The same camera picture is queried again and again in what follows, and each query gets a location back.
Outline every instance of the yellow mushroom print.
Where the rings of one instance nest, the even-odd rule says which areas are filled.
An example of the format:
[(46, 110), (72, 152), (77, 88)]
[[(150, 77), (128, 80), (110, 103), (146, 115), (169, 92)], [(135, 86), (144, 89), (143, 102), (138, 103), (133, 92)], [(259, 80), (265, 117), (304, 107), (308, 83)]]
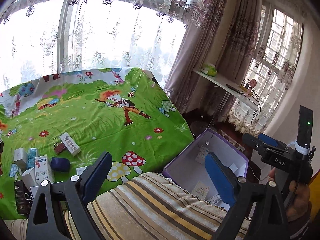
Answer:
[(123, 163), (112, 162), (112, 167), (107, 175), (107, 180), (114, 182), (121, 179), (122, 183), (126, 183), (129, 181), (126, 176), (130, 173), (131, 169), (127, 165)]

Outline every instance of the purple box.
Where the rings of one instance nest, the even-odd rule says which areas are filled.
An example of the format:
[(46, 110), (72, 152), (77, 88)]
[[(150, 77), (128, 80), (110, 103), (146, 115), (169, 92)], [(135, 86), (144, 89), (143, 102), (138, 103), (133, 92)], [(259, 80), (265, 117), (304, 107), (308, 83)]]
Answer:
[[(206, 147), (208, 152), (214, 152), (223, 165), (230, 167), (234, 174), (246, 176), (249, 160), (237, 150), (230, 142), (211, 129), (205, 130), (187, 148), (185, 148), (172, 162), (163, 169), (165, 177), (171, 178), (183, 189), (192, 192), (196, 184), (201, 181), (209, 186), (205, 200), (209, 200), (218, 194), (211, 181), (204, 164), (197, 162), (201, 146)], [(229, 205), (219, 201), (215, 205), (229, 209)]]

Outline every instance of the hand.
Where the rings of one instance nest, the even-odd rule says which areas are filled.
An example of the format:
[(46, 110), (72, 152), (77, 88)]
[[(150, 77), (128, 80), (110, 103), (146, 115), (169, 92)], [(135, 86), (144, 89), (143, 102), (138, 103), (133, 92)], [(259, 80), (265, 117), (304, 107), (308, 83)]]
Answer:
[[(275, 181), (275, 170), (276, 168), (273, 168), (269, 172), (269, 181)], [(294, 191), (294, 188), (296, 186), (297, 182), (291, 181), (289, 190), (291, 192)], [(296, 196), (291, 202), (290, 206), (286, 210), (286, 215), (288, 218), (288, 222), (294, 221), (300, 217), (302, 217), (308, 210), (309, 205), (309, 199), (310, 199), (310, 188), (308, 185), (299, 183), (296, 191)]]
[(119, 108), (122, 108), (122, 107), (125, 107), (126, 106), (126, 104), (119, 104), (119, 105), (117, 105), (117, 107), (119, 107)]

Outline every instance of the window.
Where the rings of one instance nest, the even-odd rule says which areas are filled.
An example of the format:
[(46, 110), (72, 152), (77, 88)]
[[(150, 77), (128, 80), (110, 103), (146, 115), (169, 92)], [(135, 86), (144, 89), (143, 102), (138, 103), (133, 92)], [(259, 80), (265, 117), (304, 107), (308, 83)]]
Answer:
[(195, 1), (16, 0), (0, 20), (0, 90), (53, 73), (117, 67), (151, 70), (163, 87)]
[(261, 110), (254, 113), (236, 101), (229, 121), (240, 132), (259, 134), (272, 120), (276, 108), (288, 90), (300, 53), (303, 27), (301, 23), (271, 4), (264, 4), (254, 56), (246, 78), (255, 79), (255, 93)]

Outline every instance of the bed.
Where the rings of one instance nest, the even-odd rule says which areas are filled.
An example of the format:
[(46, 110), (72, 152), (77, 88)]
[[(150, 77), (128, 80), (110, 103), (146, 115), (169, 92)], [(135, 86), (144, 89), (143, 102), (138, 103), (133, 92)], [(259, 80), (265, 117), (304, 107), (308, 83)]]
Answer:
[[(103, 193), (87, 207), (106, 240), (210, 240), (227, 213), (153, 172)], [(72, 239), (80, 240), (68, 211), (64, 217)], [(27, 220), (5, 223), (17, 240), (25, 239)], [(249, 223), (244, 219), (236, 240), (243, 239)]]
[(164, 91), (139, 68), (109, 68), (54, 74), (0, 93), (0, 216), (17, 214), (14, 181), (23, 171), (12, 163), (15, 149), (37, 148), (57, 156), (56, 139), (67, 132), (81, 152), (64, 150), (76, 174), (103, 151), (113, 166), (99, 194), (139, 174), (159, 171), (193, 140), (187, 123)]

